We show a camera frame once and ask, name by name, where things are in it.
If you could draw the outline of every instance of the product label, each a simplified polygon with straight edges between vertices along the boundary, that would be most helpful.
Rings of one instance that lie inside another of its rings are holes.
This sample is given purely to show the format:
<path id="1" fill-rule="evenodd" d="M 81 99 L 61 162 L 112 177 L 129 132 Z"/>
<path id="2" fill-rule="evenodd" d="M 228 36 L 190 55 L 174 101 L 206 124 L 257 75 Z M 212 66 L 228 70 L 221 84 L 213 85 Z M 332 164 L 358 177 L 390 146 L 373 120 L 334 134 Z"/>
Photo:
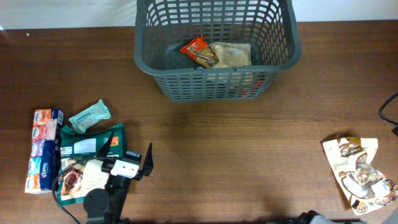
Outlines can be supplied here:
<path id="1" fill-rule="evenodd" d="M 66 156 L 72 154 L 72 147 L 61 147 L 61 156 Z"/>
<path id="2" fill-rule="evenodd" d="M 26 190 L 32 189 L 33 185 L 33 178 L 29 175 L 28 178 L 26 178 Z"/>
<path id="3" fill-rule="evenodd" d="M 36 111 L 33 122 L 38 123 L 41 119 L 42 119 L 42 113 L 40 111 Z"/>
<path id="4" fill-rule="evenodd" d="M 359 138 L 341 138 L 337 140 L 340 147 L 340 155 L 348 157 L 363 152 L 361 147 L 361 139 Z"/>
<path id="5" fill-rule="evenodd" d="M 383 181 L 379 181 L 371 187 L 376 197 L 385 197 L 390 193 L 390 188 Z"/>
<path id="6" fill-rule="evenodd" d="M 76 123 L 81 124 L 82 122 L 86 121 L 86 119 L 88 119 L 90 115 L 92 115 L 91 112 L 88 112 L 88 113 L 86 113 L 86 114 L 83 114 L 81 117 L 79 117 L 79 118 L 76 119 Z"/>
<path id="7" fill-rule="evenodd" d="M 138 153 L 135 153 L 135 152 L 127 151 L 126 154 L 129 154 L 129 155 L 135 156 L 135 157 L 139 157 L 139 154 L 138 154 Z"/>
<path id="8" fill-rule="evenodd" d="M 119 137 L 115 136 L 112 138 L 111 146 L 118 146 L 118 145 L 119 145 Z"/>
<path id="9" fill-rule="evenodd" d="M 242 51 L 242 50 L 239 50 L 239 49 L 229 50 L 228 52 L 229 52 L 229 54 L 232 55 L 232 56 L 240 55 L 240 54 L 243 53 L 243 51 Z"/>
<path id="10" fill-rule="evenodd" d="M 40 134 L 40 129 L 39 128 L 33 128 L 32 131 L 32 138 L 37 138 Z"/>
<path id="11" fill-rule="evenodd" d="M 35 143 L 32 143 L 32 156 L 36 156 L 38 149 L 39 147 Z"/>
<path id="12" fill-rule="evenodd" d="M 46 178 L 49 172 L 49 164 L 48 162 L 44 162 L 42 166 L 42 172 L 40 173 L 42 178 Z"/>
<path id="13" fill-rule="evenodd" d="M 62 125 L 63 123 L 63 113 L 58 110 L 58 124 Z"/>
<path id="14" fill-rule="evenodd" d="M 96 139 L 92 138 L 76 142 L 73 148 L 75 149 L 74 154 L 96 152 Z"/>
<path id="15" fill-rule="evenodd" d="M 67 159 L 63 161 L 65 161 L 64 166 L 67 166 Z M 102 161 L 91 160 L 76 169 L 67 170 L 65 177 L 71 175 L 76 175 L 76 177 L 72 180 L 63 179 L 61 200 L 84 197 L 93 189 L 104 189 L 109 174 L 101 171 L 102 163 Z"/>

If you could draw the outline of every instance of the snack bag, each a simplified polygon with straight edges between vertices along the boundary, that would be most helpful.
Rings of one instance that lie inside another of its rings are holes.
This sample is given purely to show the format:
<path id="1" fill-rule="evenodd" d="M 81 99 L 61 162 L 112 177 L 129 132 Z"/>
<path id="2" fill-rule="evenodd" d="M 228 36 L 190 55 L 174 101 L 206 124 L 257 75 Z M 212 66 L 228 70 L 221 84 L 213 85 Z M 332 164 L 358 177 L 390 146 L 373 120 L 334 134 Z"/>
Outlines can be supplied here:
<path id="1" fill-rule="evenodd" d="M 84 134 L 92 125 L 100 122 L 102 119 L 110 118 L 111 114 L 108 108 L 102 100 L 99 100 L 96 104 L 69 118 L 69 121 L 77 133 Z"/>
<path id="2" fill-rule="evenodd" d="M 203 41 L 202 36 L 193 39 L 180 51 L 205 68 L 211 68 L 218 63 L 217 55 L 211 50 L 210 46 Z"/>
<path id="3" fill-rule="evenodd" d="M 371 165 L 377 139 L 340 138 L 324 142 L 323 148 L 355 215 L 369 213 L 396 200 L 398 184 Z"/>
<path id="4" fill-rule="evenodd" d="M 68 126 L 61 129 L 61 168 L 66 169 L 70 164 L 87 158 L 93 158 L 106 143 L 111 133 L 114 133 L 108 156 L 122 157 L 127 151 L 127 140 L 124 127 L 117 124 L 106 131 L 80 134 Z M 65 171 L 58 180 L 58 198 L 62 205 L 83 203 L 86 194 L 97 188 L 104 189 L 108 180 L 108 173 L 102 172 L 102 161 L 91 160 L 82 162 Z"/>

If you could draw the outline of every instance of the stacked tissue boxes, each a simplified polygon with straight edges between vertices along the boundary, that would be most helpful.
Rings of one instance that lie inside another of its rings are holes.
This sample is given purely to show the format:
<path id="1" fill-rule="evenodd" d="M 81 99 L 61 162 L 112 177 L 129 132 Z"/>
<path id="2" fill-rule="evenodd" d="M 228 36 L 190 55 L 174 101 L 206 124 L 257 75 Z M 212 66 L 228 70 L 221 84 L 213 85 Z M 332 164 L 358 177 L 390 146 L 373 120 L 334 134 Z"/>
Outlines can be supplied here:
<path id="1" fill-rule="evenodd" d="M 51 192 L 51 184 L 60 166 L 60 130 L 63 113 L 58 109 L 35 110 L 32 151 L 25 193 Z"/>

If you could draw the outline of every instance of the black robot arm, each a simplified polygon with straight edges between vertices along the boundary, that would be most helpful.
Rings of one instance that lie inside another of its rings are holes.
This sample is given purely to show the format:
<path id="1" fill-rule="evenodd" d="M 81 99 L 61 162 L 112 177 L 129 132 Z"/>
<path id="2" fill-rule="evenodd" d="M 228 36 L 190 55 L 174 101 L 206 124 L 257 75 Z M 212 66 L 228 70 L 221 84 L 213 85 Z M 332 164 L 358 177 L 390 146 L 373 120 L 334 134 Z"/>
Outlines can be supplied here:
<path id="1" fill-rule="evenodd" d="M 107 155 L 108 151 L 99 151 L 98 154 Z M 140 181 L 143 176 L 149 176 L 154 168 L 152 143 L 149 145 L 144 165 L 139 169 L 141 159 L 140 154 L 127 152 L 122 159 L 103 162 L 101 170 L 109 173 L 108 181 L 104 189 L 94 189 L 86 195 L 83 207 L 87 213 L 87 223 L 128 223 L 120 219 L 123 205 L 131 180 Z"/>

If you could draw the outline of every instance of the red item in basket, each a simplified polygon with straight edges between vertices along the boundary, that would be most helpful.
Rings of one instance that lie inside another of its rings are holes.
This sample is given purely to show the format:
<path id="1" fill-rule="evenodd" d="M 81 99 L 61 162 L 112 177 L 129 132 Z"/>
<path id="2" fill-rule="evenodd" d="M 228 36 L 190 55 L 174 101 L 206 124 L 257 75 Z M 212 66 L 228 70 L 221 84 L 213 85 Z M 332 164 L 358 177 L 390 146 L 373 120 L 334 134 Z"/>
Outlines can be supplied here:
<path id="1" fill-rule="evenodd" d="M 257 87 L 261 86 L 261 84 L 262 84 L 262 81 L 261 81 L 261 79 L 258 78 L 258 79 L 256 80 L 256 82 L 254 83 L 252 92 L 254 92 L 254 90 L 255 90 Z M 240 94 L 242 94 L 242 97 L 243 97 L 243 98 L 246 97 L 247 93 L 248 93 L 247 90 L 241 90 L 241 92 L 240 92 Z"/>
<path id="2" fill-rule="evenodd" d="M 202 36 L 193 39 L 180 51 L 206 68 L 211 68 L 218 63 L 217 55 L 211 50 L 210 46 L 203 41 Z"/>

